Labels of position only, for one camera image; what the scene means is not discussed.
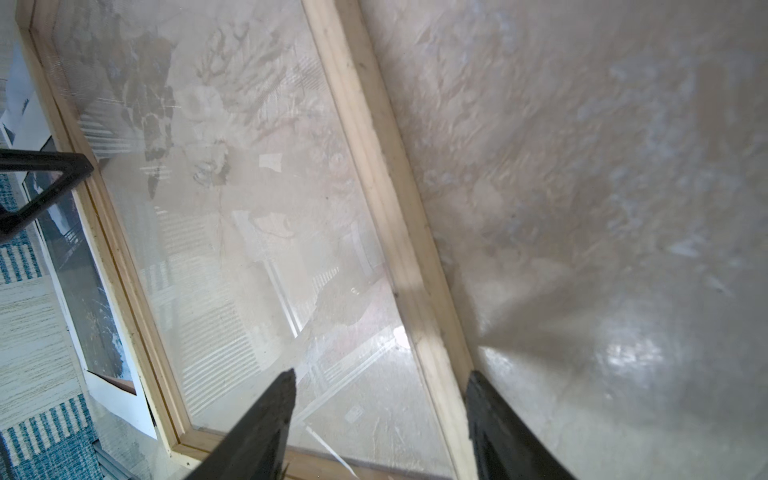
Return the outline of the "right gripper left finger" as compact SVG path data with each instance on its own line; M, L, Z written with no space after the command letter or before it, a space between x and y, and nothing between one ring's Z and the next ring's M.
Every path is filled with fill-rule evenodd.
M296 403L296 373L281 372L229 432L187 476L189 479L283 479Z

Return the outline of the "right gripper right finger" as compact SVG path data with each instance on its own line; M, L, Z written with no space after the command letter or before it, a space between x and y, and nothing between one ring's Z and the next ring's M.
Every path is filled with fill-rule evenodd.
M471 372L465 400L480 479L575 479L482 372Z

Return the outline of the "wooden picture frame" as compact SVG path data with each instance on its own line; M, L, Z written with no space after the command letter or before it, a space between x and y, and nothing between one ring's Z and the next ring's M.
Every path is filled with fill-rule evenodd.
M195 429L144 295L100 163L72 105L51 32L62 1L20 1L16 22L55 144L86 155L93 176L75 194L97 268L132 354L168 456L197 467L224 433ZM442 271L360 6L355 1L298 1L359 180L411 353L452 467L448 479L476 477L463 392L472 362ZM343 473L332 459L290 445L291 479L438 478L363 466Z

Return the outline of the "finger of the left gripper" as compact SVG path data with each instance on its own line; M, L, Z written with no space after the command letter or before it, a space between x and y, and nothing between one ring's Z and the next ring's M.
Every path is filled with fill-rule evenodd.
M12 240L31 222L70 193L94 171L90 160L81 153L1 150L1 172L59 172L60 176L42 193L17 210L1 206L1 242Z

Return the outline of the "clear acrylic sheet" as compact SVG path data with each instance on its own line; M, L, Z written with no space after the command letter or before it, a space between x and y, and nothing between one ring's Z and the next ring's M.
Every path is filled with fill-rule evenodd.
M51 40L192 426L296 373L289 443L449 478L298 1L62 1Z

